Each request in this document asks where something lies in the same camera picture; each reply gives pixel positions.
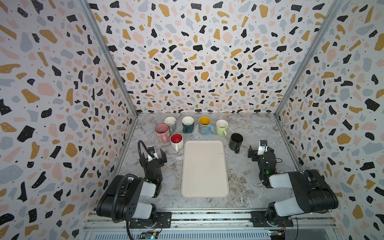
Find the pink mug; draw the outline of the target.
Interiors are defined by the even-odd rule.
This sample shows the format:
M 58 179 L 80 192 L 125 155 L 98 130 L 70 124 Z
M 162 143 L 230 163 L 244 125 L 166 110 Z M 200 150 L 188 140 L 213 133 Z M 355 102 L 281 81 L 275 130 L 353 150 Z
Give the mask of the pink mug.
M 161 143 L 166 144 L 169 142 L 171 133 L 170 133 L 169 126 L 167 124 L 164 124 L 164 123 L 158 124 L 155 128 L 155 131 Z

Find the white mug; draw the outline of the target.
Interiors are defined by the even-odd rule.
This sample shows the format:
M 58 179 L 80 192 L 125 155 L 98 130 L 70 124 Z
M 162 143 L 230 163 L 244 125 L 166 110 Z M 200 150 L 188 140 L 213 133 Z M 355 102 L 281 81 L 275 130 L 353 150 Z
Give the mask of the white mug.
M 178 153 L 184 146 L 184 138 L 179 133 L 174 133 L 170 137 L 172 148 Z

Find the black mug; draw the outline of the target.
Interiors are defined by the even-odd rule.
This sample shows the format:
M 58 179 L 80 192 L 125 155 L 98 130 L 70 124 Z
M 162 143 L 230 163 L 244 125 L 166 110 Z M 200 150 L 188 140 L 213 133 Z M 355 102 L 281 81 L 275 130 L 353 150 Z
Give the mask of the black mug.
M 238 133 L 233 133 L 230 137 L 229 148 L 236 154 L 240 152 L 240 147 L 243 143 L 243 136 Z

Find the grey mug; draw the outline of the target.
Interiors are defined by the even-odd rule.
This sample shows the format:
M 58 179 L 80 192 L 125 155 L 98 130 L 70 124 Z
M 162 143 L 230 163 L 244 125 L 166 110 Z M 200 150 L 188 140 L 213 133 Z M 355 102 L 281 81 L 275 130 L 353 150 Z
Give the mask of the grey mug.
M 177 130 L 177 120 L 174 117 L 167 117 L 164 123 L 169 127 L 170 133 L 174 133 Z

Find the dark green mug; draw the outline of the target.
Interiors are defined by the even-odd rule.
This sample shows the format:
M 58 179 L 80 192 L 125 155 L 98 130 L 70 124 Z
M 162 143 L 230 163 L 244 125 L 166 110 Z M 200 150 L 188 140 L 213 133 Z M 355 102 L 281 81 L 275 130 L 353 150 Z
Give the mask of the dark green mug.
M 183 133 L 185 134 L 191 134 L 194 131 L 195 127 L 195 120 L 192 117 L 184 117 L 182 119 L 182 125 L 183 125 Z

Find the light green mug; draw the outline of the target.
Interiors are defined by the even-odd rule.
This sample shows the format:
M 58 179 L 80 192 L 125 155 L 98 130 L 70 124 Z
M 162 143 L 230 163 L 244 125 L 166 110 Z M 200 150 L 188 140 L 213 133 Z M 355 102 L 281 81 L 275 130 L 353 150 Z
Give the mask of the light green mug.
M 225 120 L 218 120 L 216 122 L 216 134 L 221 137 L 227 135 L 228 122 Z

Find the blue butterfly mug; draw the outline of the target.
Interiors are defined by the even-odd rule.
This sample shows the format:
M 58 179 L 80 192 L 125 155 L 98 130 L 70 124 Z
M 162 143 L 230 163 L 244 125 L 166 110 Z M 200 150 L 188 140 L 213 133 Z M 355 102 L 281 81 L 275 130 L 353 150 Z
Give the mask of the blue butterfly mug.
M 199 119 L 199 133 L 201 135 L 213 135 L 215 128 L 211 124 L 211 119 L 208 117 L 201 117 Z

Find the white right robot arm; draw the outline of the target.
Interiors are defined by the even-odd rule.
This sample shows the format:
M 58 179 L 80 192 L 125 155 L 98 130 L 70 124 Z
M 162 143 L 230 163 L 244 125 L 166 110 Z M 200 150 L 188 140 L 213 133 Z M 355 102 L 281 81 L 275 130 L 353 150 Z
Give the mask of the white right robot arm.
M 249 148 L 248 158 L 258 163 L 259 179 L 268 189 L 291 189 L 293 196 L 268 205 L 262 220 L 279 224 L 293 215 L 326 213 L 338 208 L 339 201 L 323 177 L 316 170 L 277 173 L 278 158 L 265 141 L 258 149 Z

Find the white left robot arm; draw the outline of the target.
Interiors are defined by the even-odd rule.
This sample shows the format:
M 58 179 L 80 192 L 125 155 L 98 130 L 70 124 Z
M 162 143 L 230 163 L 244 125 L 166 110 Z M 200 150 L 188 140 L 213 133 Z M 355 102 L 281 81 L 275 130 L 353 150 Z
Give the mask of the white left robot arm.
M 137 222 L 144 228 L 157 224 L 156 206 L 142 203 L 140 198 L 156 198 L 159 195 L 163 181 L 161 167 L 167 162 L 167 155 L 163 150 L 158 155 L 154 147 L 148 148 L 148 151 L 147 154 L 141 153 L 139 158 L 145 177 L 117 175 L 96 207 L 99 217 L 110 218 L 114 223 Z

